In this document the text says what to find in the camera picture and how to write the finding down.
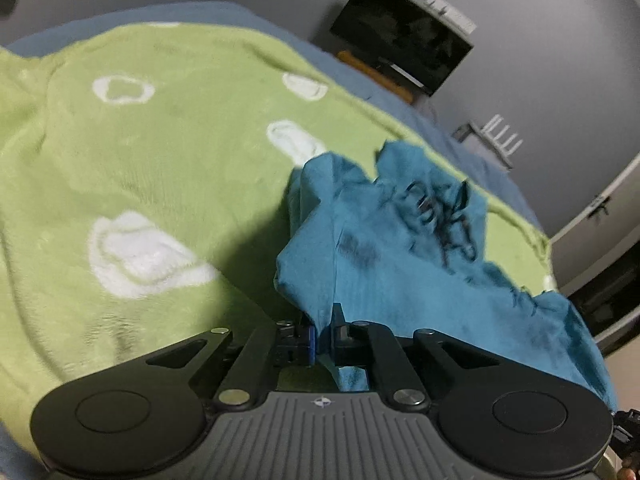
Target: television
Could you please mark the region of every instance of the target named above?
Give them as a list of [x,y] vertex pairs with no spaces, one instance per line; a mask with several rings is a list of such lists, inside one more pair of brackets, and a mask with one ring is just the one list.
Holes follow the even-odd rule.
[[429,96],[473,48],[435,12],[411,0],[349,0],[331,32],[399,68]]

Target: metal screw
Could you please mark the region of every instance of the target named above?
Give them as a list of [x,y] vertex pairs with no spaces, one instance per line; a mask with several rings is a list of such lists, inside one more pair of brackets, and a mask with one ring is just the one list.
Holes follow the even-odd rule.
[[394,401],[398,404],[404,404],[405,406],[417,406],[421,402],[424,402],[425,398],[424,393],[410,388],[398,390],[394,393]]
[[218,400],[227,406],[240,406],[251,399],[251,395],[244,390],[225,390],[220,393]]

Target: black device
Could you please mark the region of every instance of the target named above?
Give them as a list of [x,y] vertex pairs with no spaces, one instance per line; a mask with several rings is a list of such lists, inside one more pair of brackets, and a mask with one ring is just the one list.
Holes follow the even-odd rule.
[[349,0],[331,32],[400,67],[429,96],[473,48],[437,14],[411,0]]
[[60,386],[31,418],[49,479],[594,480],[607,444],[638,450],[637,412],[614,424],[587,389],[444,334],[395,337],[336,304],[329,337],[372,391],[275,391],[279,370],[315,358],[313,327],[287,321]]

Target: dark stain on cloth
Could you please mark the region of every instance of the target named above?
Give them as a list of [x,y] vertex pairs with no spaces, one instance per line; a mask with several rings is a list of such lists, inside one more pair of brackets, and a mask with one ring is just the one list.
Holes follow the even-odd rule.
[[370,269],[380,260],[374,244],[358,240],[353,234],[347,232],[343,232],[340,236],[338,250],[360,269]]

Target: blue bed sheet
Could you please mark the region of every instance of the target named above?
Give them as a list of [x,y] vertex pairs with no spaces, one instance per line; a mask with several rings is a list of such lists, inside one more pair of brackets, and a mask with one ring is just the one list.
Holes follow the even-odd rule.
[[468,152],[415,109],[365,75],[238,4],[189,2],[112,12],[50,28],[15,41],[7,48],[20,56],[45,56],[75,41],[87,40],[111,28],[135,22],[215,23],[253,28],[279,38],[350,93],[367,100],[416,131],[436,152],[463,171],[478,186],[500,198],[542,231],[538,219],[520,190],[503,171],[485,161],[484,158]]

